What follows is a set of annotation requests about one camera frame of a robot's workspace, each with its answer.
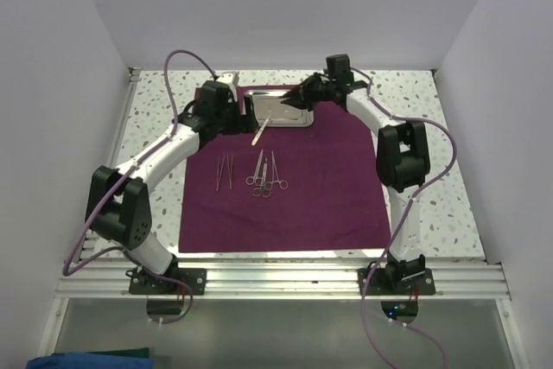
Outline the steel scissors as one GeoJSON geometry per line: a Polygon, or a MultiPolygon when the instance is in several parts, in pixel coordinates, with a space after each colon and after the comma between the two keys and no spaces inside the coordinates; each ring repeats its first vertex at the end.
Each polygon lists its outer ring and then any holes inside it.
{"type": "Polygon", "coordinates": [[[261,175],[255,179],[252,195],[255,197],[269,198],[271,195],[271,188],[267,182],[268,161],[264,159],[261,169],[261,175]]]}

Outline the steel clamp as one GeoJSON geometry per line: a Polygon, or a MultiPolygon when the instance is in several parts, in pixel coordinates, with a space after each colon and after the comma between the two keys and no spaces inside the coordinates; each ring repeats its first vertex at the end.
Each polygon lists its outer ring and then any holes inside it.
{"type": "Polygon", "coordinates": [[[248,176],[245,179],[245,182],[248,186],[253,186],[256,183],[257,179],[259,178],[259,172],[260,172],[260,169],[261,169],[263,156],[264,156],[264,150],[260,150],[260,152],[258,154],[258,157],[257,157],[257,162],[256,162],[256,167],[255,167],[254,173],[252,175],[248,176]]]}

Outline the steel forceps with ring handles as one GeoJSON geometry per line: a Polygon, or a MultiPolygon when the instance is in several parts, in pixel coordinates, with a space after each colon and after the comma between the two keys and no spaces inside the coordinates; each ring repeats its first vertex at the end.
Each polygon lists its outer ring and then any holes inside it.
{"type": "Polygon", "coordinates": [[[289,184],[286,180],[280,178],[277,167],[277,158],[274,152],[271,152],[271,179],[270,187],[271,188],[280,188],[286,190],[289,187],[289,184]]]}

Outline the steel instrument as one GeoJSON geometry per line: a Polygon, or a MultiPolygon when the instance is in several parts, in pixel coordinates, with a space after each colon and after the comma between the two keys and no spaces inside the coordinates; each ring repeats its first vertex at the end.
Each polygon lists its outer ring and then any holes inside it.
{"type": "Polygon", "coordinates": [[[258,141],[260,140],[260,137],[263,135],[265,129],[267,128],[267,126],[270,123],[270,118],[271,118],[271,116],[269,114],[269,116],[263,121],[263,123],[259,127],[258,131],[256,132],[254,138],[251,141],[251,146],[252,147],[257,145],[258,141]]]}

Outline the purple surgical cloth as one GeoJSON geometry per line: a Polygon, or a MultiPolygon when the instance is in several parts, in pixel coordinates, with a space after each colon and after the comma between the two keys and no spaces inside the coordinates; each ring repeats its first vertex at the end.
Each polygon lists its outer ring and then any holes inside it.
{"type": "Polygon", "coordinates": [[[256,146],[248,134],[218,136],[186,163],[182,253],[329,251],[386,246],[390,225],[375,169],[372,133],[354,116],[326,102],[309,127],[269,128],[256,146]],[[260,150],[276,155],[286,190],[252,195],[245,179],[260,150]],[[233,155],[233,187],[227,166],[216,191],[217,160],[233,155]]]}

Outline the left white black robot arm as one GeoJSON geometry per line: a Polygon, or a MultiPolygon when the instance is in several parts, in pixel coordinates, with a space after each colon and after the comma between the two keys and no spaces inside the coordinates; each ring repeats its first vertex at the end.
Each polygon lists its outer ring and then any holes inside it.
{"type": "Polygon", "coordinates": [[[194,103],[173,119],[152,144],[116,168],[101,166],[92,174],[85,230],[114,241],[150,272],[149,283],[163,294],[180,282],[174,255],[151,231],[150,193],[181,162],[219,135],[247,132],[251,110],[238,102],[236,74],[206,81],[194,103]]]}

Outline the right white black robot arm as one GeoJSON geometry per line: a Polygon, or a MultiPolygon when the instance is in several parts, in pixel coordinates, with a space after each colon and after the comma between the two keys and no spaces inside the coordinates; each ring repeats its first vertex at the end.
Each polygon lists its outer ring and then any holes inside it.
{"type": "Polygon", "coordinates": [[[283,95],[282,103],[313,111],[321,102],[333,102],[360,120],[377,136],[376,172],[387,188],[391,239],[385,248],[385,266],[373,265],[366,277],[372,289],[387,288],[406,295],[424,279],[426,259],[420,247],[420,214],[415,192],[430,171],[424,123],[394,117],[372,97],[372,79],[351,67],[346,54],[326,58],[327,68],[313,73],[283,95]]]}

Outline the steel tweezers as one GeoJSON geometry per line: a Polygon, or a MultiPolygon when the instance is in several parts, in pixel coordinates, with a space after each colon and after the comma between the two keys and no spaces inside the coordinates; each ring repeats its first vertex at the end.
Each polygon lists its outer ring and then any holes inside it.
{"type": "Polygon", "coordinates": [[[229,181],[229,189],[232,190],[232,187],[233,187],[233,155],[232,154],[226,155],[226,166],[227,166],[227,174],[228,174],[228,181],[229,181]]]}
{"type": "Polygon", "coordinates": [[[220,187],[223,171],[224,171],[224,168],[225,168],[225,164],[226,164],[226,156],[225,155],[219,156],[218,160],[217,160],[217,171],[216,171],[216,173],[217,173],[217,175],[216,175],[216,191],[219,191],[219,187],[220,187]]]}

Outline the stainless steel instrument tray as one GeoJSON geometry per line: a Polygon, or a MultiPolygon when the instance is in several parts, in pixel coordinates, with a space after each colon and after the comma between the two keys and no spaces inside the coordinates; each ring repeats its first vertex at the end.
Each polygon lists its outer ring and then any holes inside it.
{"type": "Polygon", "coordinates": [[[249,99],[253,104],[259,124],[269,119],[268,127],[309,127],[315,120],[314,113],[283,104],[285,93],[285,90],[274,88],[250,89],[245,91],[244,99],[249,99]]]}

